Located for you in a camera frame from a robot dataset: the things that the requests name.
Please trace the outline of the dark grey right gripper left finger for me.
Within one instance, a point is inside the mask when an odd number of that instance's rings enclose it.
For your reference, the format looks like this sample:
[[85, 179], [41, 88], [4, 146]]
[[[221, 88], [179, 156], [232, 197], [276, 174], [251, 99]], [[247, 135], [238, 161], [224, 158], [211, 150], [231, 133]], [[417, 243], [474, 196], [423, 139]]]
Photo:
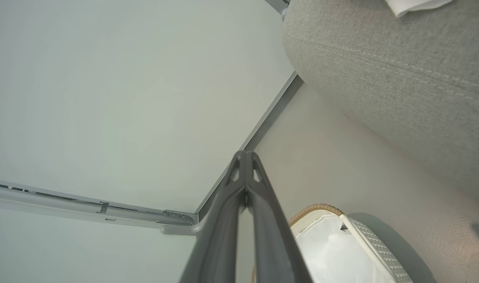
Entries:
[[233, 283], [238, 215], [244, 204], [245, 151], [234, 154], [180, 278], [181, 283]]

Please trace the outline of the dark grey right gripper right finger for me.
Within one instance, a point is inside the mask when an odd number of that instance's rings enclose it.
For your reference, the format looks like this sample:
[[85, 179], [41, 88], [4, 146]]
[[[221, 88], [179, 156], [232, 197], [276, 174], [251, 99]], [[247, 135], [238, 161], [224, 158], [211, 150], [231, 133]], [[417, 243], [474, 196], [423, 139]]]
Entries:
[[253, 215], [257, 283], [313, 280], [259, 156], [246, 153], [247, 207]]

